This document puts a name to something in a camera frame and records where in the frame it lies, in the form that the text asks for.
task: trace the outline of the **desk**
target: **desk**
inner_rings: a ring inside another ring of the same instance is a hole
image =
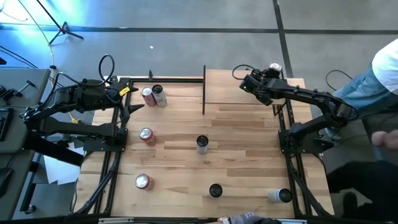
[[[19,90],[25,85],[25,80],[30,80],[36,85],[26,88],[22,97],[13,97],[9,100],[11,105],[23,106],[14,108],[14,119],[10,124],[5,141],[0,142],[0,167],[5,167],[12,154],[21,150],[24,138],[27,134],[25,124],[20,118],[19,113],[25,111],[25,106],[34,106],[41,99],[50,70],[46,69],[0,69],[1,85]],[[0,220],[11,219],[17,205],[22,187],[24,186],[30,162],[32,162],[34,151],[21,151],[14,156],[10,163],[12,173],[7,193],[0,198]]]
[[[210,73],[224,74],[214,70]],[[224,78],[232,77],[229,73]],[[304,87],[302,79],[288,82]],[[140,92],[143,87],[152,85],[136,83],[134,86],[140,91],[132,94],[131,104],[144,103]],[[201,83],[161,85],[168,106],[145,106],[134,112],[127,124],[129,138],[119,166],[112,216],[222,217],[255,212],[273,218],[294,217],[291,203],[267,201],[271,190],[289,188],[285,157],[280,153],[277,138],[279,120],[273,115],[271,106],[245,102],[206,103],[202,115]],[[220,88],[232,86],[225,81]],[[234,89],[243,92],[237,85]],[[292,104],[296,121],[312,118],[309,105]],[[112,113],[112,110],[96,111],[93,124],[110,122]],[[139,131],[144,127],[154,130],[156,146],[146,146],[140,140]],[[195,150],[195,140],[201,134],[208,136],[210,141],[206,155],[199,155]],[[75,210],[98,185],[103,157],[103,152],[94,152],[83,163]],[[303,164],[308,187],[324,208],[333,213],[323,166],[312,155],[303,155]],[[154,179],[152,191],[136,188],[135,179],[141,173]],[[214,183],[223,187],[220,198],[209,196],[208,189]],[[101,211],[107,194],[108,189],[103,196]],[[303,211],[299,190],[298,195]]]

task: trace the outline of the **tripod stand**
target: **tripod stand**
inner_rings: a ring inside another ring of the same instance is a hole
[[[47,15],[50,16],[51,20],[55,23],[55,25],[57,25],[57,27],[58,27],[58,29],[59,29],[58,32],[57,32],[57,34],[55,34],[55,37],[53,37],[53,39],[50,41],[50,45],[51,45],[52,42],[60,35],[60,33],[62,33],[62,34],[69,34],[69,35],[72,35],[72,36],[74,36],[74,37],[83,39],[82,36],[77,35],[77,34],[74,34],[74,33],[70,32],[70,31],[68,30],[68,24],[67,24],[67,22],[63,22],[62,27],[60,27],[60,25],[55,21],[55,19],[51,16],[51,14],[48,12],[48,10],[46,10],[46,8],[44,8],[44,6],[42,5],[42,3],[41,3],[39,0],[37,0],[37,2],[40,4],[40,6],[42,6],[42,8],[44,9],[44,11],[47,13]]]

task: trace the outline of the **wooden table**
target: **wooden table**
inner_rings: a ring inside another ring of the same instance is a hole
[[[134,112],[127,124],[129,139],[119,166],[112,216],[222,217],[255,212],[273,218],[294,217],[291,202],[267,201],[271,190],[289,188],[285,158],[277,140],[278,117],[273,115],[271,106],[256,101],[226,103],[223,97],[211,99],[210,93],[217,86],[210,75],[222,76],[224,80],[217,89],[219,96],[224,93],[251,96],[239,89],[239,81],[233,80],[230,73],[208,70],[206,99],[209,101],[206,100],[202,115],[202,83],[161,83],[168,106],[145,106]],[[304,87],[302,79],[288,79],[288,82]],[[144,103],[141,90],[152,85],[135,84],[140,92],[132,94],[131,104]],[[292,102],[292,105],[296,121],[312,118],[307,104]],[[96,111],[93,124],[110,122],[112,112]],[[139,131],[144,127],[154,130],[156,146],[146,146],[140,140]],[[210,140],[206,155],[195,150],[195,140],[201,134]],[[75,210],[98,185],[103,157],[103,152],[94,152],[84,162]],[[324,208],[333,213],[322,164],[312,155],[303,155],[303,164],[308,187]],[[141,173],[155,180],[153,190],[135,187],[136,176]],[[220,198],[209,196],[209,187],[214,183],[223,187]],[[300,208],[304,211],[301,191],[297,188]]]

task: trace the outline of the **screw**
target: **screw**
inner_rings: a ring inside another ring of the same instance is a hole
[[[31,81],[29,80],[25,80],[25,82],[27,83],[26,85],[24,85],[24,87],[22,87],[20,90],[18,90],[18,92],[14,93],[14,96],[22,96],[22,91],[24,91],[28,86],[32,86],[32,87],[36,87]]]

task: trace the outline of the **white paper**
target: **white paper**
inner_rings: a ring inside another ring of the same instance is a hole
[[[69,143],[69,150],[83,155],[82,147],[75,149],[75,144]],[[49,183],[58,181],[58,185],[72,183],[77,180],[80,174],[80,167],[66,162],[59,161],[52,157],[44,156],[45,169]]]

